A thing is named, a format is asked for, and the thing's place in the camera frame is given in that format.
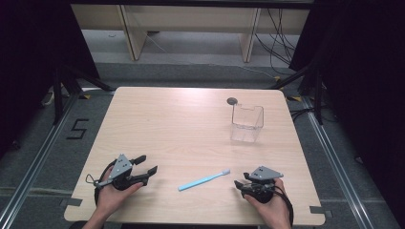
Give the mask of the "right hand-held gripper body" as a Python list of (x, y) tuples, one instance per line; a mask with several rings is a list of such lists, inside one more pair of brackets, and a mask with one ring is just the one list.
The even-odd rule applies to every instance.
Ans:
[(275, 191), (275, 178), (283, 177), (280, 172), (269, 169), (265, 166), (259, 166), (250, 173), (251, 180), (244, 185), (241, 194), (254, 197), (261, 203), (267, 203), (271, 200)]

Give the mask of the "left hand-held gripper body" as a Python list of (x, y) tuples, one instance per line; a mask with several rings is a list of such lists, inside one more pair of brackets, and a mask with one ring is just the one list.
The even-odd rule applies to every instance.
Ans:
[[(104, 186), (111, 184), (119, 191), (123, 191), (138, 182), (142, 182), (143, 186), (146, 186), (149, 178), (136, 178), (136, 176), (132, 176), (133, 166), (130, 159), (124, 154), (120, 154), (117, 159), (106, 167), (100, 179), (95, 181), (95, 187), (101, 190)], [(112, 167), (110, 175), (105, 180), (102, 180), (110, 167)]]

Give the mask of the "light blue toothbrush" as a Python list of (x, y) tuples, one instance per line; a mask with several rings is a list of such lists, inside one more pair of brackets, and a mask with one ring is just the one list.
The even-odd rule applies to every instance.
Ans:
[(211, 175), (211, 176), (208, 176), (208, 177), (203, 177), (203, 178), (200, 178), (200, 179), (198, 179), (198, 180), (194, 180), (194, 181), (188, 182), (188, 183), (186, 183), (186, 184), (183, 184), (183, 185), (181, 185), (181, 186), (178, 187), (178, 191), (181, 192), (181, 191), (187, 190), (187, 189), (189, 189), (189, 188), (192, 188), (192, 187), (198, 186), (198, 185), (200, 185), (200, 184), (206, 183), (206, 182), (208, 182), (208, 181), (210, 181), (210, 180), (212, 180), (212, 179), (215, 179), (215, 178), (217, 178), (217, 177), (226, 176), (226, 175), (228, 175), (228, 174), (230, 174), (230, 169), (222, 170), (220, 173), (218, 173), (218, 174), (216, 174), (216, 175)]

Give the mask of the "clear plastic holder box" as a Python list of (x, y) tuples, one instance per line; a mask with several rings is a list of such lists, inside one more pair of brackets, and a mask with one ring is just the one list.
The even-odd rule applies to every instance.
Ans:
[(232, 140), (255, 142), (264, 127), (264, 108), (246, 104), (236, 104), (232, 109)]

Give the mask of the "person's right hand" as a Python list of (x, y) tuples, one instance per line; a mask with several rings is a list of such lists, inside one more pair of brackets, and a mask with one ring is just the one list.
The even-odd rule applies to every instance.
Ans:
[(281, 197), (275, 195), (268, 203), (261, 203), (249, 195), (244, 195), (244, 199), (257, 210), (265, 224), (276, 221), (289, 222), (289, 210)]

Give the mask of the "person's left hand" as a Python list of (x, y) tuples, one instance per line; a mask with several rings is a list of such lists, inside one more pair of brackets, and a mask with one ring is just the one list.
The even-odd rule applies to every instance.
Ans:
[(142, 186), (143, 183), (138, 182), (123, 191), (119, 191), (111, 184), (104, 186), (99, 191), (95, 213), (104, 217), (111, 216), (128, 197)]

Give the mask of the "grey tape strip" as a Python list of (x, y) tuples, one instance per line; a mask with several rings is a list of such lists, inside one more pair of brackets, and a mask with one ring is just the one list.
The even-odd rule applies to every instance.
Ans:
[(322, 206), (310, 206), (309, 210), (312, 214), (322, 214), (326, 218), (333, 218), (333, 214), (330, 210), (325, 210)]
[(80, 206), (82, 200), (79, 198), (63, 198), (60, 202), (62, 207), (66, 206)]

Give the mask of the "black metal stand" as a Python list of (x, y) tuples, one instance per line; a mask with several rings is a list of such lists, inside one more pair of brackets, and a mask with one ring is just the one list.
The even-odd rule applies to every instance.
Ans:
[(322, 74), (320, 73), (320, 67), (318, 64), (315, 64), (314, 62), (309, 63), (300, 71), (290, 75), (284, 80), (277, 82), (275, 85), (270, 86), (269, 89), (279, 90), (299, 78), (301, 78), (301, 83), (298, 87), (298, 93), (299, 95), (308, 95), (313, 93), (314, 105), (312, 109), (315, 119), (320, 125), (322, 125)]
[(53, 74), (53, 96), (54, 96), (54, 121), (57, 124), (63, 114), (64, 105), (62, 101), (62, 88), (65, 88), (70, 96), (80, 95), (83, 90), (77, 79), (81, 78), (106, 92), (114, 92), (116, 89), (103, 83), (99, 78), (93, 77), (85, 72), (69, 65), (60, 65)]

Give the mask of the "black curtain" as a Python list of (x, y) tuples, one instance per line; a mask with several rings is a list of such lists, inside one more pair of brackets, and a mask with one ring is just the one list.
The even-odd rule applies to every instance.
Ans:
[(0, 0), (0, 158), (65, 66), (72, 76), (99, 78), (71, 4)]
[(397, 223), (405, 229), (405, 0), (314, 0), (290, 67), (314, 57), (344, 3), (323, 82)]

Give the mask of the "beige wooden desk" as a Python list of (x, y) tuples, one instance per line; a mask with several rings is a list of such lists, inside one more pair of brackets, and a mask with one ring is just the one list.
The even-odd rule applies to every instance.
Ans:
[(307, 10), (212, 7), (152, 7), (73, 4), (83, 30), (123, 31), (132, 59), (138, 60), (149, 31), (237, 33), (245, 63), (250, 61), (256, 33), (299, 35)]

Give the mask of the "aluminium floor rail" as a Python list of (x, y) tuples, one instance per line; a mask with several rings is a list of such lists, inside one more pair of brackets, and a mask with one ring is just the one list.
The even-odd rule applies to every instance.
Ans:
[(328, 158), (330, 166), (336, 176), (336, 179), (340, 185), (342, 193), (349, 204), (353, 216), (357, 221), (360, 229), (375, 229), (371, 216), (369, 215), (365, 205), (360, 199), (359, 195), (355, 191), (350, 178), (346, 170), (343, 167), (332, 143), (325, 131), (324, 126), (320, 123), (321, 118), (315, 115), (315, 112), (309, 113), (309, 121), (312, 125), (314, 132), (316, 133), (320, 144)]
[(26, 174), (23, 176), (20, 184), (15, 188), (11, 199), (9, 200), (8, 204), (6, 205), (5, 209), (0, 214), (0, 229), (10, 229), (12, 223), (17, 216), (19, 210), (21, 209), (26, 197), (32, 185), (36, 181), (46, 159), (48, 158), (51, 148), (56, 143), (58, 136), (63, 129), (68, 115), (71, 112), (74, 104), (79, 98), (79, 94), (72, 94), (66, 100), (65, 105), (62, 109), (62, 115), (58, 119), (58, 121), (51, 127), (49, 130), (43, 144), (41, 145), (38, 153), (36, 154), (35, 158), (33, 159), (32, 163), (30, 164), (29, 169), (27, 170)]

